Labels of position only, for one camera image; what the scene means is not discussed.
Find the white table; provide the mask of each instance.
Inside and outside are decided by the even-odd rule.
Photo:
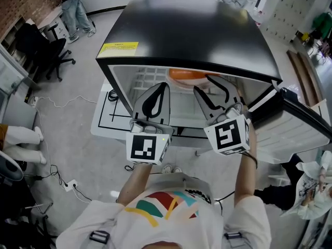
[[[130,132],[131,116],[120,100],[110,102],[107,99],[107,95],[112,89],[112,86],[105,79],[94,111],[91,133],[125,141],[126,132]],[[172,146],[201,148],[200,153],[207,149],[212,150],[203,129],[184,128],[182,132],[182,128],[174,127],[174,129]]]

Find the white marker cube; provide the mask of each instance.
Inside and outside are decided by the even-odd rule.
[[[224,156],[250,149],[249,125],[244,115],[205,127],[204,131],[213,150]]]
[[[127,160],[137,164],[161,165],[170,143],[170,135],[167,134],[128,132]]]

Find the brick wall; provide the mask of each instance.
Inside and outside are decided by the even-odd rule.
[[[19,15],[38,25],[58,3],[59,0],[0,0],[0,38]]]

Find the orange object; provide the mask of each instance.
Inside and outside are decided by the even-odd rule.
[[[205,75],[214,75],[213,73],[207,73],[203,71],[194,71],[194,70],[185,70],[185,69],[170,69],[170,78],[174,80],[181,79],[202,79],[205,78]]]

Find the white pants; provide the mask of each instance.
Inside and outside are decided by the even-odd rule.
[[[40,153],[36,150],[16,146],[20,143],[38,145],[40,137],[38,133],[25,127],[8,127],[3,152],[14,160],[40,163]]]

